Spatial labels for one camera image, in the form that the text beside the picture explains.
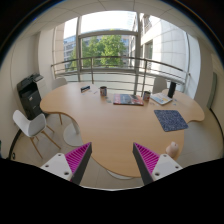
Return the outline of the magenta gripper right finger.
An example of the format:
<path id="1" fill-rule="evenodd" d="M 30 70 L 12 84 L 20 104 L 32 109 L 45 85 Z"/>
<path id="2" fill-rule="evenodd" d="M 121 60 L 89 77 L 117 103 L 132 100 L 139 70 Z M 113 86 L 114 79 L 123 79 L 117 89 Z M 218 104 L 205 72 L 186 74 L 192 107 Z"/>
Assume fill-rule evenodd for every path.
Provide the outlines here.
<path id="1" fill-rule="evenodd" d="M 133 155 L 145 185 L 182 169 L 168 154 L 159 155 L 138 143 L 133 144 Z"/>

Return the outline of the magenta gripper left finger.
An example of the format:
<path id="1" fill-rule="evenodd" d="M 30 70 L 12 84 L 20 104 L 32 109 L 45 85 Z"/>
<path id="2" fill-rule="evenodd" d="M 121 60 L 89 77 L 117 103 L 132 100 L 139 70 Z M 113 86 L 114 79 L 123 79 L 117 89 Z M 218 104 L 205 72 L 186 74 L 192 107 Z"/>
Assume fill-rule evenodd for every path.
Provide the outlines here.
<path id="1" fill-rule="evenodd" d="M 92 153 L 92 144 L 86 143 L 72 151 L 57 153 L 41 168 L 65 180 L 79 185 Z"/>

